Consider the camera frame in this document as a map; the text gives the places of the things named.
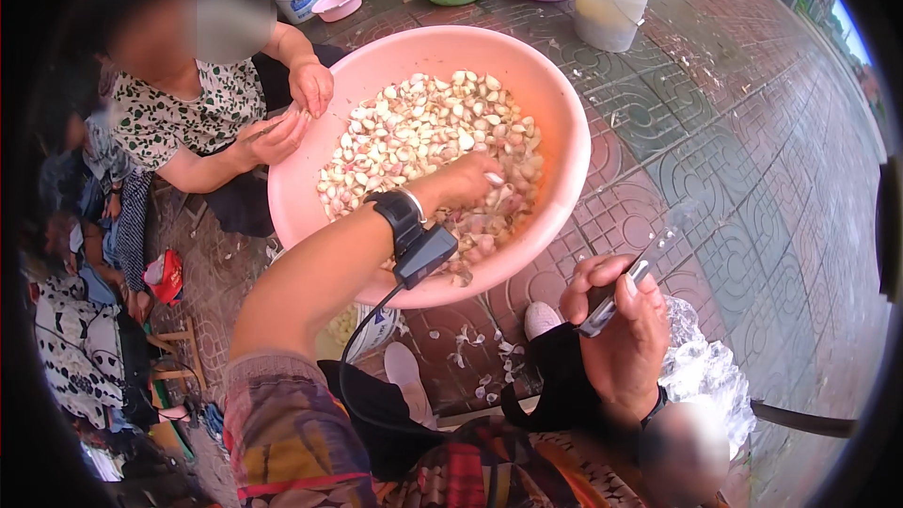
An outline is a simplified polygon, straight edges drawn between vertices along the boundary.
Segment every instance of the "black and white patterned fabric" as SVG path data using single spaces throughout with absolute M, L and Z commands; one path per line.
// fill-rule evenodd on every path
M 103 429 L 104 407 L 123 407 L 119 307 L 84 300 L 80 277 L 50 277 L 39 287 L 35 335 L 51 391 L 63 408 Z

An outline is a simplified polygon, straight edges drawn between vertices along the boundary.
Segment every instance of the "green leaf print shirt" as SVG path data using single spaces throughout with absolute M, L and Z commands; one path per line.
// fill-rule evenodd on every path
M 116 140 L 147 170 L 173 158 L 183 143 L 209 155 L 231 143 L 242 128 L 266 116 L 264 90 L 250 59 L 216 65 L 197 61 L 200 96 L 183 101 L 122 72 L 113 98 L 121 118 Z

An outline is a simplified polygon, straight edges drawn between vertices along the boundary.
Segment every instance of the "black watch strap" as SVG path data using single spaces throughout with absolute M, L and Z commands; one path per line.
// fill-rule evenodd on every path
M 656 406 L 649 412 L 649 415 L 644 418 L 640 423 L 640 425 L 645 428 L 649 421 L 655 416 L 658 411 L 662 410 L 665 405 L 668 403 L 668 393 L 662 385 L 658 386 L 658 402 L 656 402 Z
M 387 193 L 373 193 L 364 202 L 376 201 L 373 209 L 381 214 L 392 226 L 396 260 L 423 233 L 420 213 L 413 200 L 406 194 L 390 190 Z

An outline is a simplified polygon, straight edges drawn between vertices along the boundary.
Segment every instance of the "small pink basin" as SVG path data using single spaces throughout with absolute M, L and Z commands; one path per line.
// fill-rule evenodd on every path
M 335 22 L 360 8 L 360 4 L 361 0 L 317 0 L 310 11 L 319 14 L 324 22 Z
M 269 199 L 273 224 L 286 248 L 328 223 L 317 196 L 320 168 L 333 158 L 347 130 L 352 108 L 413 73 L 444 80 L 466 67 L 489 73 L 511 91 L 524 115 L 533 116 L 543 133 L 537 152 L 546 162 L 531 220 L 515 231 L 498 253 L 473 267 L 466 288 L 452 287 L 446 276 L 429 277 L 413 290 L 401 291 L 393 308 L 418 309 L 468 299 L 524 269 L 553 241 L 580 196 L 590 164 L 590 130 L 580 98 L 555 65 L 524 42 L 483 28 L 416 28 L 377 40 L 332 67 L 335 95 L 329 111 L 307 130 L 298 151 L 270 167 Z M 392 273 L 378 270 L 356 296 L 370 305 L 395 287 Z

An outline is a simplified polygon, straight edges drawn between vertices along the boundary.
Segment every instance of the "fingernail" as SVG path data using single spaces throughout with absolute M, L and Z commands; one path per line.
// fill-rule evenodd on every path
M 495 173 L 483 173 L 486 176 L 486 180 L 490 181 L 495 186 L 504 185 L 505 181 L 502 180 L 502 177 L 496 175 Z
M 626 293 L 630 295 L 631 298 L 637 296 L 637 284 L 633 282 L 633 277 L 625 274 L 624 283 L 626 284 Z

